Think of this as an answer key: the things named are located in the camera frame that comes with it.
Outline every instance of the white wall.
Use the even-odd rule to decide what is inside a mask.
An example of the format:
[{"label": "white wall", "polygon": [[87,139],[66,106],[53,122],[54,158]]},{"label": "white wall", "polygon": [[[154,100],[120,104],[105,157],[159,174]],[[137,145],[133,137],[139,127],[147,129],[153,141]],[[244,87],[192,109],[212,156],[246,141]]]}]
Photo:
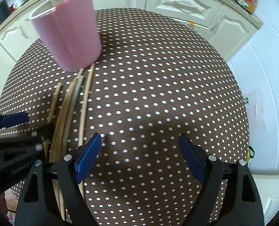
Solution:
[{"label": "white wall", "polygon": [[263,27],[228,62],[244,97],[254,173],[279,173],[279,0],[260,0]]}]

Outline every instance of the blue gripper pad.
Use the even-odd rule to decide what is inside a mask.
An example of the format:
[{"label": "blue gripper pad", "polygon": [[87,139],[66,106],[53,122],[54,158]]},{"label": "blue gripper pad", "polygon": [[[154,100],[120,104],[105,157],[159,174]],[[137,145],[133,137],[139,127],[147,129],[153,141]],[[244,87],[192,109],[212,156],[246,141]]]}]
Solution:
[{"label": "blue gripper pad", "polygon": [[76,160],[75,164],[75,181],[77,182],[77,184],[87,178],[90,168],[92,167],[98,153],[100,152],[101,146],[101,135],[95,133],[86,145],[84,145],[83,147],[81,146],[77,149],[77,151],[79,151],[80,148],[85,149],[83,150],[83,155]]},{"label": "blue gripper pad", "polygon": [[181,134],[179,136],[178,145],[194,179],[201,184],[204,184],[204,163],[195,152],[193,143],[187,138],[187,136]]},{"label": "blue gripper pad", "polygon": [[0,126],[9,128],[9,127],[16,126],[18,124],[25,123],[27,121],[28,121],[28,113],[20,112],[20,113],[4,116],[0,121]]}]

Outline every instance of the round table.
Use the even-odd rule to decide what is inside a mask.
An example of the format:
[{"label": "round table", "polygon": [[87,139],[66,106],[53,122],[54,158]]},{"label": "round table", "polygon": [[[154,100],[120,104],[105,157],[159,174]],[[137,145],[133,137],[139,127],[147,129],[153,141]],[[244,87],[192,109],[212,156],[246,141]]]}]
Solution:
[{"label": "round table", "polygon": [[[248,121],[240,89],[216,50],[185,25],[140,9],[95,15],[103,52],[84,139],[98,132],[103,147],[85,181],[86,203],[100,225],[182,224],[201,185],[183,159],[178,136],[186,133],[222,161],[245,160]],[[0,113],[26,111],[29,122],[1,130],[0,138],[46,124],[57,83],[64,84],[60,106],[76,75],[62,71],[42,41],[35,41],[13,68],[0,99]],[[77,146],[82,99],[83,90],[68,153]],[[225,185],[210,221],[219,214]],[[17,198],[22,187],[23,181],[13,187]]]}]

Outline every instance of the pink paper cup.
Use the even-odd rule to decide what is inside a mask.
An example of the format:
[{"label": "pink paper cup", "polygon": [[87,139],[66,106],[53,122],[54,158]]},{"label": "pink paper cup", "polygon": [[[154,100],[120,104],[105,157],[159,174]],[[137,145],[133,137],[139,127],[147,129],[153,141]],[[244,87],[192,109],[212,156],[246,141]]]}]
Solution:
[{"label": "pink paper cup", "polygon": [[30,13],[29,20],[63,70],[87,68],[102,52],[92,0],[56,2],[56,7],[50,0],[43,2]]}]

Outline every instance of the black clamp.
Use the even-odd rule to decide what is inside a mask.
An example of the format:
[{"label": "black clamp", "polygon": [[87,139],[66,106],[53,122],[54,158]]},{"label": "black clamp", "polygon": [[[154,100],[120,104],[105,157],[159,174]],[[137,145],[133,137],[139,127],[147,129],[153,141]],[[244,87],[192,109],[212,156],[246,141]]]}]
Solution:
[{"label": "black clamp", "polygon": [[[184,134],[179,147],[194,178],[203,186],[182,226],[264,226],[260,196],[244,160],[236,164],[208,156]],[[209,222],[222,180],[228,181],[218,219]]]},{"label": "black clamp", "polygon": [[[0,115],[0,129],[28,121],[28,113]],[[54,125],[49,124],[25,136],[0,139],[0,194],[24,179],[37,159],[45,160],[42,143],[51,138]]]},{"label": "black clamp", "polygon": [[[95,133],[89,142],[72,155],[53,163],[37,160],[31,168],[17,206],[16,226],[98,226],[77,186],[90,171],[102,146]],[[72,224],[62,220],[55,197],[53,179],[59,181],[63,200]]]}]

